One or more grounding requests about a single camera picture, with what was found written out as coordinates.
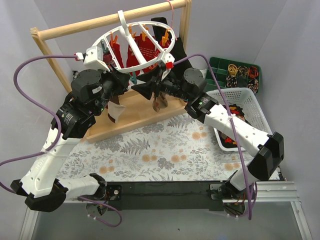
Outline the argyle brown sock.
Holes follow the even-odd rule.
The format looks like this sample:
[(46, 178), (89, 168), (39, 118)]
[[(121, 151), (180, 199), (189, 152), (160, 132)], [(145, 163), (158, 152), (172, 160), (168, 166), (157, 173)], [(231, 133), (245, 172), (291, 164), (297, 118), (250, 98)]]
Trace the argyle brown sock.
[(168, 101), (164, 92), (160, 92), (158, 96), (153, 97), (152, 108), (155, 112), (158, 113), (160, 109), (165, 109), (167, 107)]

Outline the white round clip hanger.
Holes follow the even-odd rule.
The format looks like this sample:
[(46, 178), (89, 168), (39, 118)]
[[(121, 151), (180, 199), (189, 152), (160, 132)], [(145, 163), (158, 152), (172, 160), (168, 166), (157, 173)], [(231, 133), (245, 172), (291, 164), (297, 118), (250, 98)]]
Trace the white round clip hanger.
[[(137, 22), (132, 22), (132, 23), (127, 23), (125, 19), (124, 12), (122, 10), (118, 11), (117, 13), (118, 18), (120, 20), (120, 26), (113, 28), (112, 30), (108, 31), (107, 33), (103, 34), (101, 37), (99, 37), (94, 44), (91, 46), (98, 46), (102, 48), (102, 45), (105, 44), (106, 49), (109, 51), (109, 54), (111, 54), (111, 60), (115, 64), (115, 68), (121, 72), (121, 73), (133, 73), (136, 71), (141, 71), (143, 69), (146, 69), (148, 67), (151, 67), (153, 65), (161, 65), (160, 64), (160, 57), (161, 54), (166, 52), (166, 53), (171, 53), (175, 42), (176, 42), (176, 35), (174, 30), (171, 29), (171, 27), (167, 24), (161, 23), (161, 22), (156, 22), (156, 21), (137, 21)], [(158, 41), (150, 34), (150, 32), (145, 28), (145, 26), (155, 26), (155, 27), (162, 27), (165, 29), (165, 34), (164, 34), (164, 39), (169, 41), (170, 44), (169, 46), (164, 46), (163, 44), (159, 45)], [(152, 57), (152, 59), (147, 60), (141, 50), (139, 49), (136, 41), (132, 37), (132, 34), (130, 33), (129, 27), (139, 27), (142, 31), (142, 36), (146, 39), (149, 39), (153, 46), (158, 50), (158, 55)], [(112, 50), (112, 47), (110, 45), (110, 41), (107, 39), (108, 37), (110, 38), (113, 33), (119, 32), (124, 39), (127, 41), (130, 49), (132, 50), (133, 55), (138, 61), (137, 65), (131, 66), (131, 67), (124, 67), (121, 68), (115, 54)]]

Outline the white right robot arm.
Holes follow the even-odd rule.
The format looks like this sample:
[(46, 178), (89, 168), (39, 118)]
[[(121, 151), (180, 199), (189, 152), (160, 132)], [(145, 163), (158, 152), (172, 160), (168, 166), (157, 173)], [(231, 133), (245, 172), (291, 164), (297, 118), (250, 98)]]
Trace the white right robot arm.
[(171, 73), (165, 78), (156, 75), (132, 89), (148, 100), (164, 93), (185, 101), (185, 110), (192, 118), (231, 137), (253, 157), (217, 190), (221, 195), (237, 199), (248, 185), (270, 179), (284, 159), (284, 138), (278, 132), (269, 134), (229, 115), (226, 106), (205, 92), (206, 84), (200, 70), (188, 68), (181, 79)]

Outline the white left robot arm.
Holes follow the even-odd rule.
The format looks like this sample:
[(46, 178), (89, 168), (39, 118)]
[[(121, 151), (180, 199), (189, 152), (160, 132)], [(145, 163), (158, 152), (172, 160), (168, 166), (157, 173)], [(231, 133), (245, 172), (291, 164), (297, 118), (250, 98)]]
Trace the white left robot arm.
[(57, 179), (57, 174), (111, 98), (128, 91), (129, 80), (129, 74), (112, 67), (106, 72), (83, 70), (71, 82), (72, 91), (57, 110), (58, 119), (51, 122), (40, 156), (22, 179), (10, 185), (17, 195), (26, 197), (29, 209), (52, 212), (67, 199), (88, 196), (101, 200), (106, 196), (107, 183), (96, 173), (74, 179)]

